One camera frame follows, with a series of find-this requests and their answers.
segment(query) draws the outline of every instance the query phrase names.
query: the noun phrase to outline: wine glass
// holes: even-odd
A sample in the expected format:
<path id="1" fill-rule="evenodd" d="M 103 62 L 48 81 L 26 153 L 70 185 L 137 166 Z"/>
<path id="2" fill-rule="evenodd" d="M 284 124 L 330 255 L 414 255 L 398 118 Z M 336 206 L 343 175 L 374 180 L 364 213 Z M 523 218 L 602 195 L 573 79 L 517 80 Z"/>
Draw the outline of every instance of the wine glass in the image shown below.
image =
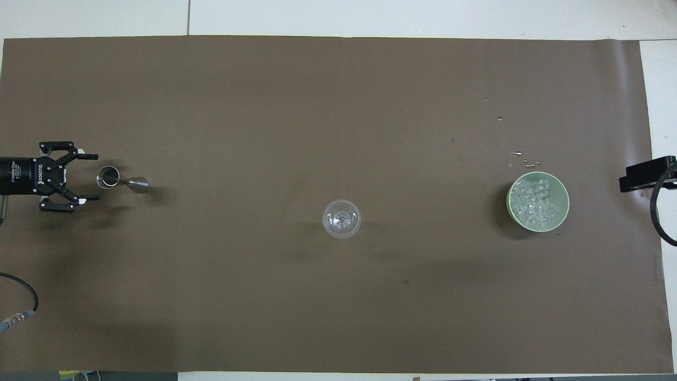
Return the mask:
<path id="1" fill-rule="evenodd" d="M 334 238 L 344 239 L 355 235 L 362 224 L 357 206 L 348 200 L 332 201 L 322 214 L 324 230 Z"/>

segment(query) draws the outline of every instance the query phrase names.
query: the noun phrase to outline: green bowl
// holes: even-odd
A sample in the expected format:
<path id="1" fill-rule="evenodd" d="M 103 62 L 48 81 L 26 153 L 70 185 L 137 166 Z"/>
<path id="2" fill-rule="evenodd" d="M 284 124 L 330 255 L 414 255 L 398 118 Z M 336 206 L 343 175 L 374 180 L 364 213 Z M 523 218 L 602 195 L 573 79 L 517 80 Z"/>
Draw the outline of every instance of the green bowl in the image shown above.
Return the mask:
<path id="1" fill-rule="evenodd" d="M 513 205 L 510 202 L 510 192 L 512 192 L 512 189 L 515 187 L 515 184 L 517 184 L 518 181 L 525 179 L 530 182 L 536 182 L 538 180 L 549 180 L 550 181 L 550 202 L 553 203 L 557 209 L 558 213 L 557 215 L 545 223 L 541 229 L 534 229 L 530 228 L 526 225 L 524 225 L 520 220 L 517 219 L 515 216 L 515 211 L 513 210 Z M 510 186 L 510 189 L 508 189 L 508 194 L 506 196 L 506 205 L 508 207 L 508 213 L 510 214 L 510 217 L 519 224 L 519 226 L 522 226 L 523 228 L 531 231 L 535 231 L 537 233 L 544 233 L 546 231 L 551 231 L 552 229 L 562 225 L 562 222 L 567 219 L 567 215 L 569 214 L 569 193 L 567 192 L 567 189 L 564 187 L 564 184 L 562 182 L 554 177 L 553 175 L 546 173 L 546 172 L 529 172 L 528 174 L 523 174 L 522 176 L 519 176 L 515 182 Z"/>

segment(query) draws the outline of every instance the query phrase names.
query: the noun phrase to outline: cable connector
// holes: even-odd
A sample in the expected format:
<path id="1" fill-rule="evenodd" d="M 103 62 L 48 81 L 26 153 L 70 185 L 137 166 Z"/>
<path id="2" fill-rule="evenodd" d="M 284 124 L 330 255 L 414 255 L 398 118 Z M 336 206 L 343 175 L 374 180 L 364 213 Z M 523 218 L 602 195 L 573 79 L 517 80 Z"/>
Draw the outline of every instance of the cable connector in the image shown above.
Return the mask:
<path id="1" fill-rule="evenodd" d="M 23 323 L 27 318 L 35 315 L 34 310 L 27 310 L 26 312 L 23 313 L 16 313 L 0 323 L 0 331 L 6 331 L 9 328 L 12 328 L 13 326 L 17 324 Z"/>

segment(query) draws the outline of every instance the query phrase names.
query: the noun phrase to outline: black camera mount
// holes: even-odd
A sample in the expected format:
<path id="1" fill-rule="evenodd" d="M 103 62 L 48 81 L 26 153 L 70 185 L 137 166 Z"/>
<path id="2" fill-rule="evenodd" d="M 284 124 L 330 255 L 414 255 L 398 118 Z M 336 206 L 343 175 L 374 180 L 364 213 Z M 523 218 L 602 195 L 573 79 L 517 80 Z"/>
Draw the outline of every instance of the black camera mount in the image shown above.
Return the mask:
<path id="1" fill-rule="evenodd" d="M 677 246 L 677 240 L 671 238 L 661 226 L 658 218 L 656 202 L 661 188 L 677 189 L 677 160 L 675 156 L 663 156 L 658 159 L 645 161 L 626 168 L 626 175 L 618 179 L 621 192 L 627 193 L 639 189 L 653 188 L 649 201 L 651 222 L 658 235 L 670 245 Z"/>

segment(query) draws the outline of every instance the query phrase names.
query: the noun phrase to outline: black cable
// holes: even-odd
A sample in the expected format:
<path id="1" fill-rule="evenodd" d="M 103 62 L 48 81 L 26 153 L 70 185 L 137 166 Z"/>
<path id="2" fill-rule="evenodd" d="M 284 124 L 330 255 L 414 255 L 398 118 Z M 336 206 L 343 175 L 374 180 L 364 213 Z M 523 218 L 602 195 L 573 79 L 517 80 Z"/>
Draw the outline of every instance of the black cable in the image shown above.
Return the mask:
<path id="1" fill-rule="evenodd" d="M 661 238 L 664 239 L 665 242 L 673 246 L 677 246 L 677 241 L 671 238 L 665 232 L 665 230 L 663 230 L 661 222 L 658 220 L 658 210 L 656 209 L 656 202 L 658 201 L 658 192 L 661 190 L 663 183 L 675 172 L 676 169 L 677 169 L 677 161 L 670 164 L 665 169 L 665 171 L 663 171 L 663 173 L 658 177 L 658 180 L 656 180 L 656 185 L 653 186 L 653 193 L 651 193 L 651 200 L 649 201 L 649 213 L 651 213 L 651 222 L 653 223 L 653 227 L 656 228 L 658 235 L 661 236 Z"/>
<path id="2" fill-rule="evenodd" d="M 0 277 L 5 277 L 5 278 L 10 278 L 13 281 L 17 281 L 21 283 L 22 286 L 24 286 L 28 291 L 30 291 L 30 294 L 33 295 L 33 310 L 38 309 L 38 294 L 35 292 L 33 287 L 31 287 L 28 283 L 26 283 L 23 279 L 17 278 L 11 274 L 6 274 L 6 273 L 0 273 Z"/>

